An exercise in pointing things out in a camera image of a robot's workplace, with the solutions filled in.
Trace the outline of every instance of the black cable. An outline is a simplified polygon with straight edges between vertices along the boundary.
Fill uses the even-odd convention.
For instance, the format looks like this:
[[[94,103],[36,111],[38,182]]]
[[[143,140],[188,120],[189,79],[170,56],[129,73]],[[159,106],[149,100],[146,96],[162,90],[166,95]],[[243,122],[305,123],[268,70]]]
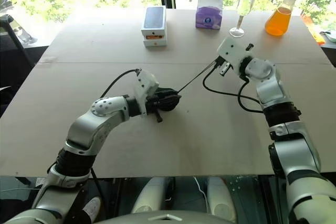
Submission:
[[[187,87],[190,83],[192,83],[197,77],[199,77],[201,74],[203,74],[206,70],[209,69],[209,67],[211,67],[216,60],[214,60],[213,62],[211,62],[205,69],[203,69],[198,75],[196,75],[190,82],[188,82],[186,85],[184,85],[180,90],[178,90],[177,93],[180,93],[185,87]]]
[[[119,75],[117,78],[115,78],[114,81],[112,81],[112,83],[107,87],[107,89],[105,90],[105,92],[100,96],[100,98],[103,98],[107,92],[109,92],[110,88],[121,78],[123,77],[124,75],[128,74],[128,73],[131,73],[131,72],[136,72],[138,73],[140,70],[139,69],[130,69],[124,73],[122,73],[121,75]]]
[[[243,96],[241,95],[241,94],[242,94],[241,92],[243,91],[244,87],[245,87],[246,85],[248,85],[248,84],[249,84],[249,80],[246,79],[245,83],[244,83],[243,85],[241,85],[241,87],[240,87],[240,89],[239,89],[239,91],[238,91],[238,96],[237,96],[237,98],[238,98],[238,103],[239,103],[240,107],[242,107],[244,110],[246,110],[246,111],[248,111],[248,112],[254,112],[254,113],[260,113],[260,114],[263,114],[263,111],[261,111],[261,110],[251,110],[251,109],[246,108],[246,107],[242,104],[241,97],[243,97]]]
[[[104,206],[104,209],[105,209],[105,214],[107,214],[106,201],[105,201],[105,197],[104,197],[104,195],[103,195],[103,191],[102,191],[102,189],[101,189],[101,186],[99,185],[98,178],[97,178],[97,176],[96,176],[96,174],[95,174],[93,168],[91,168],[90,170],[91,170],[91,175],[92,175],[93,181],[94,181],[94,183],[95,183],[95,185],[96,185],[96,187],[97,187],[97,190],[98,190],[98,192],[99,192],[99,194],[100,194],[101,201],[102,201],[103,206]]]
[[[282,224],[282,208],[281,208],[281,201],[280,201],[280,186],[279,186],[279,178],[275,177],[275,186],[276,186],[276,197],[277,197],[277,208],[278,208],[278,219],[279,223]]]
[[[206,90],[210,91],[210,92],[214,92],[214,93],[217,93],[217,94],[231,95],[231,96],[233,96],[233,97],[237,97],[238,94],[233,94],[233,93],[227,93],[227,92],[221,92],[221,91],[213,90],[213,89],[209,88],[209,87],[205,84],[206,79],[207,79],[207,78],[208,78],[208,77],[215,71],[215,69],[216,69],[216,68],[213,68],[213,69],[212,69],[212,70],[211,70],[211,71],[204,77],[204,79],[203,79],[203,87],[204,87]],[[252,101],[254,101],[254,102],[260,104],[259,101],[258,101],[257,99],[255,99],[255,98],[248,97],[248,96],[246,96],[246,95],[240,95],[240,97],[241,97],[241,98],[245,98],[245,99],[252,100]]]

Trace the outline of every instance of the tissue box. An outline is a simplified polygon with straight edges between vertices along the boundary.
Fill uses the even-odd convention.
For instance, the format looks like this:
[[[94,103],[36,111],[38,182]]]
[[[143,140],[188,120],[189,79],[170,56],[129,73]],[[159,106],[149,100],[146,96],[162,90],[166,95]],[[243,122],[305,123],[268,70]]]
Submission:
[[[219,30],[222,14],[223,0],[198,0],[196,27]]]

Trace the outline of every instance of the wine glass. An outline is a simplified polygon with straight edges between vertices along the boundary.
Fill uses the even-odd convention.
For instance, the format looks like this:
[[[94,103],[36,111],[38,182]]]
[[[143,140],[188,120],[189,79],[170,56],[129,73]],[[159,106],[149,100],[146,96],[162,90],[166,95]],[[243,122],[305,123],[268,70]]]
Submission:
[[[242,24],[244,16],[251,12],[253,3],[254,0],[238,0],[237,13],[239,14],[239,20],[237,27],[230,29],[230,34],[233,37],[239,38],[244,35],[244,30],[240,28],[240,25]]]

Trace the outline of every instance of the white box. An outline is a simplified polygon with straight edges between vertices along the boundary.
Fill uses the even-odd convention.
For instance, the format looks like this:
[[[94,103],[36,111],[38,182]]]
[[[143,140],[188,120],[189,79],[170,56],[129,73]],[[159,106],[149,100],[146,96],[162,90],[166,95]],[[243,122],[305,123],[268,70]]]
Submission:
[[[166,7],[150,6],[146,8],[146,15],[143,19],[141,32],[143,36],[165,35],[166,29]]]
[[[161,39],[146,39],[146,36],[143,36],[143,43],[145,47],[158,47],[167,45],[167,33],[163,35]]]

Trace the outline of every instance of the table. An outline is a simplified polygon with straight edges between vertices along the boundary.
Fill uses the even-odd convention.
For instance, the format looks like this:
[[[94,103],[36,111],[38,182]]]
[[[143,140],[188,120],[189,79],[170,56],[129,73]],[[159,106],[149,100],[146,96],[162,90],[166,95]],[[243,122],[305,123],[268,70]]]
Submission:
[[[128,69],[146,69],[161,87],[180,88],[216,58],[238,18],[225,11],[220,31],[202,30],[194,27],[195,11],[169,9],[168,46],[145,48],[142,15],[142,10],[96,9],[70,17],[0,120],[2,175],[45,176],[71,123]],[[299,17],[292,17],[285,36],[274,38],[263,30],[269,15],[246,16],[239,43],[252,42],[256,56],[278,64],[320,153],[322,171],[335,171],[335,69]],[[238,91],[242,82],[233,72],[225,78],[218,73],[210,76],[210,87]],[[133,75],[125,76],[108,95],[132,94],[133,83]],[[162,113],[163,123],[150,115],[115,128],[96,158],[97,176],[272,174],[264,116],[245,112],[235,98],[210,93],[201,83],[197,79],[181,92],[175,110]],[[254,86],[244,94],[255,95]]]

